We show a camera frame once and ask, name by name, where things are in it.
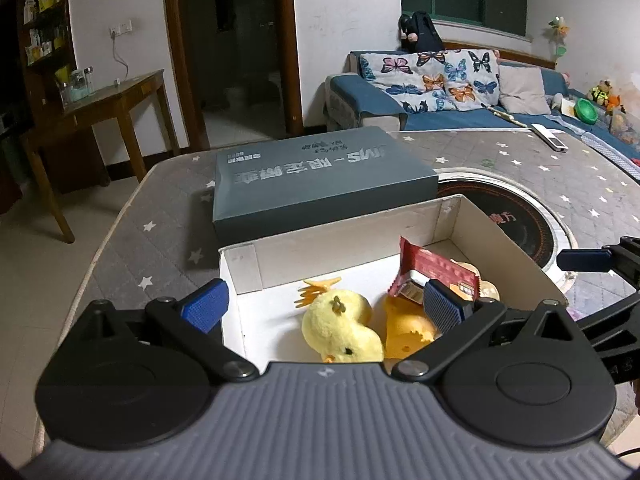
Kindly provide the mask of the beige peanut toy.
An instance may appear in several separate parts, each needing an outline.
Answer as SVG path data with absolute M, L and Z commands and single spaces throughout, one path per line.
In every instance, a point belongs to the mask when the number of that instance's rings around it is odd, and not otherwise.
M 480 280 L 480 296 L 482 298 L 500 300 L 498 288 L 490 281 L 483 280 L 480 276 L 480 270 L 478 270 L 476 266 L 473 266 L 472 263 L 457 260 L 454 260 L 454 263 L 457 263 L 458 266 L 462 266 L 462 268 L 465 268 L 466 270 L 472 271 L 476 275 Z

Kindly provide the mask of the orange dinosaur toy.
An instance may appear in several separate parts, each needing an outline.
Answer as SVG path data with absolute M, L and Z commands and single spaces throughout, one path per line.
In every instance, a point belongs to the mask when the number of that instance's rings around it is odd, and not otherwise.
M 386 359 L 403 360 L 436 339 L 437 328 L 415 302 L 403 296 L 387 295 L 383 307 L 386 314 Z

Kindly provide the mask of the red snack packet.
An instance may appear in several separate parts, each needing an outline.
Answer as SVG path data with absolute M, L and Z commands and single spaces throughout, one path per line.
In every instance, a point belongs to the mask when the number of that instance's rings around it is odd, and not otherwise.
M 480 296 L 480 278 L 473 271 L 428 249 L 410 243 L 405 237 L 399 242 L 399 270 L 387 293 L 392 297 L 422 304 L 423 287 L 431 280 L 439 281 L 463 300 Z

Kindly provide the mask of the yellow plush duck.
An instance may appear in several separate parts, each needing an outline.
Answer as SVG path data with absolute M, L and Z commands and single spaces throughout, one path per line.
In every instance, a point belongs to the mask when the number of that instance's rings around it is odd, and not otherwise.
M 305 280 L 296 308 L 304 308 L 306 344 L 326 364 L 382 362 L 381 337 L 369 326 L 372 307 L 362 295 L 335 288 L 340 278 Z

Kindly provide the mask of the white open cardboard box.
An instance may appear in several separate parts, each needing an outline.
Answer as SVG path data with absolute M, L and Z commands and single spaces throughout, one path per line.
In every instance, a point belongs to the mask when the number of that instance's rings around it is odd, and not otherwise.
M 230 295 L 224 345 L 258 370 L 272 361 L 319 362 L 295 304 L 307 278 L 337 278 L 338 287 L 358 292 L 373 308 L 372 327 L 383 333 L 383 298 L 399 270 L 403 238 L 474 264 L 509 307 L 533 310 L 544 299 L 568 304 L 563 289 L 495 222 L 454 195 L 222 248 L 220 276 Z

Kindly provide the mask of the round induction cooker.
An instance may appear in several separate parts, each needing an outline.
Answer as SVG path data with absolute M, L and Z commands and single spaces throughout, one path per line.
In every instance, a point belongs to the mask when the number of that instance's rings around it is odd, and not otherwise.
M 561 216 L 529 188 L 491 171 L 454 167 L 439 171 L 437 194 L 465 196 L 526 252 L 561 292 L 573 287 L 577 273 L 561 270 L 556 257 L 564 249 L 576 249 L 577 240 Z

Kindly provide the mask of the white remote control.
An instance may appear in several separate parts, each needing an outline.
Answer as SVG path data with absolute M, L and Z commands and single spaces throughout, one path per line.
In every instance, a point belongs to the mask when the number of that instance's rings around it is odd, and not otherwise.
M 568 146 L 561 141 L 553 131 L 544 125 L 531 124 L 529 129 L 532 130 L 541 141 L 544 141 L 552 151 L 558 153 L 566 153 L 568 151 Z

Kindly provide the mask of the dark grey box lid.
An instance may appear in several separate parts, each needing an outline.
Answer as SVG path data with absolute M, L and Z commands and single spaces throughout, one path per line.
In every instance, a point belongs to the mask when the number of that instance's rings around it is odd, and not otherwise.
M 435 198 L 438 175 L 378 127 L 217 153 L 213 225 L 229 246 Z

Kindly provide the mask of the colourful plush toy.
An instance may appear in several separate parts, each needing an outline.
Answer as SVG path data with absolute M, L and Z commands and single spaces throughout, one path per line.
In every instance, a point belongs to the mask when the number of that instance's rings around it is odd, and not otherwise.
M 605 109 L 605 114 L 612 115 L 614 110 L 625 111 L 622 99 L 614 93 L 612 82 L 609 79 L 601 79 L 592 87 L 587 99 Z

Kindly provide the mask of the beige pillow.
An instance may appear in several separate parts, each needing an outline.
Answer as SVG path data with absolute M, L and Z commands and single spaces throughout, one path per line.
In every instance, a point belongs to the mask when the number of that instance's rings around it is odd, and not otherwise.
M 551 113 L 544 93 L 544 80 L 538 67 L 501 65 L 499 103 L 510 114 L 547 115 Z

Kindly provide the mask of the brown wooden side table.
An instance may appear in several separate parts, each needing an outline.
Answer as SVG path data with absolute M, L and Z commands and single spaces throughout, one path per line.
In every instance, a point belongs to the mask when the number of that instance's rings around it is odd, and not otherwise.
M 140 145 L 134 131 L 131 111 L 142 102 L 157 98 L 160 106 L 160 118 L 166 129 L 172 154 L 181 153 L 174 123 L 170 114 L 167 93 L 165 89 L 164 72 L 144 74 L 129 79 L 118 86 L 102 88 L 88 98 L 83 98 L 64 110 L 64 113 L 47 125 L 37 127 L 26 133 L 25 150 L 32 171 L 34 172 L 39 191 L 62 234 L 62 240 L 67 244 L 75 241 L 75 235 L 70 229 L 50 183 L 46 168 L 43 166 L 40 148 L 45 148 L 53 142 L 62 140 L 66 136 L 87 130 L 100 122 L 116 120 L 119 135 L 129 155 L 129 161 L 138 180 L 143 180 L 148 170 L 145 167 Z

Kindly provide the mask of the butterfly print cushion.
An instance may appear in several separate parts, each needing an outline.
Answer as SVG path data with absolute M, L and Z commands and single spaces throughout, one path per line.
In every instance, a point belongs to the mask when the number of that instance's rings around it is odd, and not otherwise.
M 409 114 L 479 110 L 499 104 L 494 50 L 363 53 L 360 74 Z

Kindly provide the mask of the blue sofa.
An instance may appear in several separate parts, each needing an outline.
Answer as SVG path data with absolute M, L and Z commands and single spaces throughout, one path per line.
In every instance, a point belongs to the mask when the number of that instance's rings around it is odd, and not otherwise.
M 567 133 L 639 175 L 639 142 L 624 142 L 602 122 L 586 124 L 562 111 L 577 96 L 555 70 L 503 61 L 490 49 L 352 51 L 347 73 L 324 83 L 329 127 L 366 125 L 386 131 L 435 131 L 537 126 Z

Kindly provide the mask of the black bag on sofa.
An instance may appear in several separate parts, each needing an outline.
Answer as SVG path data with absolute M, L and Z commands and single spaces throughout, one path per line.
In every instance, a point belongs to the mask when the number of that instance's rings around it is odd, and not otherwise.
M 424 11 L 401 14 L 398 20 L 401 50 L 408 53 L 445 49 L 431 17 Z

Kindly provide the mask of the dark wooden shelf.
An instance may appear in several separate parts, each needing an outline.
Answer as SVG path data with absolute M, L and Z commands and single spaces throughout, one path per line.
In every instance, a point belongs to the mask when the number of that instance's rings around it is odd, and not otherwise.
M 15 0 L 25 88 L 35 116 L 62 109 L 60 89 L 76 68 L 68 0 Z

